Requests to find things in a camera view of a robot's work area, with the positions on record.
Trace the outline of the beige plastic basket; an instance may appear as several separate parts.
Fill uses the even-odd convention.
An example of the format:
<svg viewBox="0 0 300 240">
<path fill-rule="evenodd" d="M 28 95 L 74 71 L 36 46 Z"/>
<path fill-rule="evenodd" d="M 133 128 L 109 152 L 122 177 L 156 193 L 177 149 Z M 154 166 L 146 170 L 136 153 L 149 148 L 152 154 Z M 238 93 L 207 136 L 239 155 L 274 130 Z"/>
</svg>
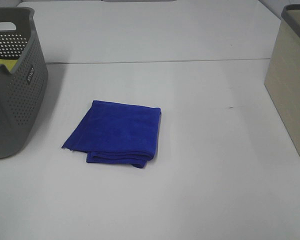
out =
<svg viewBox="0 0 300 240">
<path fill-rule="evenodd" d="M 300 156 L 300 4 L 282 9 L 264 85 Z"/>
</svg>

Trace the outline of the blue towel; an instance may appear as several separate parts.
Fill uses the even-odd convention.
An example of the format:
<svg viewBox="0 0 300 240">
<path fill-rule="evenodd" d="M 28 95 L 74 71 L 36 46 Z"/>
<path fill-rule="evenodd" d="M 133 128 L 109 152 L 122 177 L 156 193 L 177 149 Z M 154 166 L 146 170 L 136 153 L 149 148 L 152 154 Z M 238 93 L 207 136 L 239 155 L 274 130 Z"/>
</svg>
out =
<svg viewBox="0 0 300 240">
<path fill-rule="evenodd" d="M 87 154 L 87 163 L 142 169 L 157 152 L 159 107 L 94 100 L 62 148 Z"/>
</svg>

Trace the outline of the grey perforated plastic basket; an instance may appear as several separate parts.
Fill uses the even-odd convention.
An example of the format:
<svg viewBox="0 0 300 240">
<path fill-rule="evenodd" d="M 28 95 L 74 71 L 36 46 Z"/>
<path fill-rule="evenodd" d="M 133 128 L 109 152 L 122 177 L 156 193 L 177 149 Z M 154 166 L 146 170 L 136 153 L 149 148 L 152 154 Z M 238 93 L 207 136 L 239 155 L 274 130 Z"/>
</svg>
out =
<svg viewBox="0 0 300 240">
<path fill-rule="evenodd" d="M 0 159 L 19 152 L 31 132 L 45 95 L 48 70 L 30 7 L 0 7 L 0 59 L 17 60 L 9 71 L 0 64 Z"/>
</svg>

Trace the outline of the yellow-green towel in basket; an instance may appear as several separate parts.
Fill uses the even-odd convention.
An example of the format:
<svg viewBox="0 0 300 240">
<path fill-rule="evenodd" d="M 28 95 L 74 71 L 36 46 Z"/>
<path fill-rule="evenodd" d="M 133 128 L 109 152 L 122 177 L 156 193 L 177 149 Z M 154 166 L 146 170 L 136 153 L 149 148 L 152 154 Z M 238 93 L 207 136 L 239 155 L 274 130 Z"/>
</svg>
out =
<svg viewBox="0 0 300 240">
<path fill-rule="evenodd" d="M 18 62 L 17 59 L 1 59 L 0 58 L 0 65 L 4 65 L 9 71 L 13 69 L 15 64 Z"/>
</svg>

